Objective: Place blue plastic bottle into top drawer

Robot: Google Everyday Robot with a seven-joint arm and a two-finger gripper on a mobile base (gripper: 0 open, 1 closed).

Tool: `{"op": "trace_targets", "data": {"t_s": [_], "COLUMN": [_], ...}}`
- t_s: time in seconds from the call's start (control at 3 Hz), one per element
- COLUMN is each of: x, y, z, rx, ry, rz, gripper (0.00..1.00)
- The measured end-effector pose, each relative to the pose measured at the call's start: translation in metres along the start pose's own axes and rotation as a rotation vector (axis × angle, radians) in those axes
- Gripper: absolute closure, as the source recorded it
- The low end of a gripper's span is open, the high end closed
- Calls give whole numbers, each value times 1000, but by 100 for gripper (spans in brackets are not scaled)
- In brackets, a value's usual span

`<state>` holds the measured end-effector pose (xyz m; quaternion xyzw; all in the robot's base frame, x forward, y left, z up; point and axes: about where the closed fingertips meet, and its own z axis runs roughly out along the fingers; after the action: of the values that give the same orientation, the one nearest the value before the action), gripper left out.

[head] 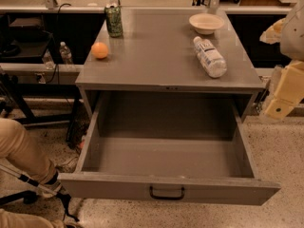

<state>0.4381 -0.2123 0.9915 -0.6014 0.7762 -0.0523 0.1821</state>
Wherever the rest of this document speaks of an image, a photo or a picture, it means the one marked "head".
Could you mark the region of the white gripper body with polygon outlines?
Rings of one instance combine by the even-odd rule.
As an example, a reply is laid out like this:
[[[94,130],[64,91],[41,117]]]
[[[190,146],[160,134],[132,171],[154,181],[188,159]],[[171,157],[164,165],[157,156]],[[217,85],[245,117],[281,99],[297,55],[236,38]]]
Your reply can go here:
[[[298,105],[304,99],[304,62],[292,60],[276,66],[271,78],[272,105]]]

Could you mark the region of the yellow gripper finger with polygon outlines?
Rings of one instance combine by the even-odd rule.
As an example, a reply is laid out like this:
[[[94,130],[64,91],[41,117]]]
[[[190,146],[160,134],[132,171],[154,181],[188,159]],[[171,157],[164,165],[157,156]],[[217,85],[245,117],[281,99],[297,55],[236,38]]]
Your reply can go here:
[[[295,107],[278,99],[267,98],[263,104],[263,114],[273,120],[283,120]]]

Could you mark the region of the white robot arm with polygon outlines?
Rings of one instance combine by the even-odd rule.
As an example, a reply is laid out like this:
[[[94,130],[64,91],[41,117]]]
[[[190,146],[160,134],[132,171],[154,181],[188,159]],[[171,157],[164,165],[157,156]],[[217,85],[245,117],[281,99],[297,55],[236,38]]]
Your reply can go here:
[[[285,67],[275,67],[260,112],[268,121],[281,121],[304,99],[304,0],[267,28],[260,41],[280,43],[280,52],[291,59]]]

